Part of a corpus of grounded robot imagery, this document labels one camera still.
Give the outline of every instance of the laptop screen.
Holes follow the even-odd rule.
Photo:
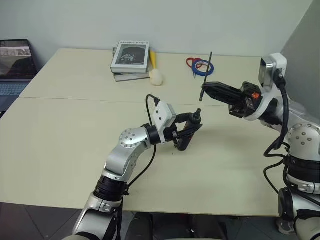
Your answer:
[[[36,74],[28,40],[0,40],[0,80],[33,79]]]

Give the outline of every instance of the laptop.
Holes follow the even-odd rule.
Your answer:
[[[37,73],[27,39],[0,40],[0,112],[8,110]]]

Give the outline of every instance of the stack of books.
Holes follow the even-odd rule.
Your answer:
[[[147,79],[152,65],[148,41],[120,41],[113,49],[111,71],[116,82]]]

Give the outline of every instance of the red scissor handle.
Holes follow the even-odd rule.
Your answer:
[[[192,64],[190,65],[189,64],[189,61],[192,61],[192,63],[194,63],[195,61],[197,61],[197,60],[202,60],[201,58],[198,58],[198,57],[196,57],[196,58],[193,58],[193,57],[188,57],[186,60],[185,60],[185,62],[186,62],[186,64],[188,65],[188,67],[189,68],[192,68]],[[195,67],[197,68],[197,69],[199,69],[199,68],[201,68],[202,67],[202,63],[199,63],[199,64],[197,64]]]

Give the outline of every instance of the laptop keyboard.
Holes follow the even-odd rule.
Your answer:
[[[28,83],[2,83],[0,84],[0,96],[18,96],[26,88]]]

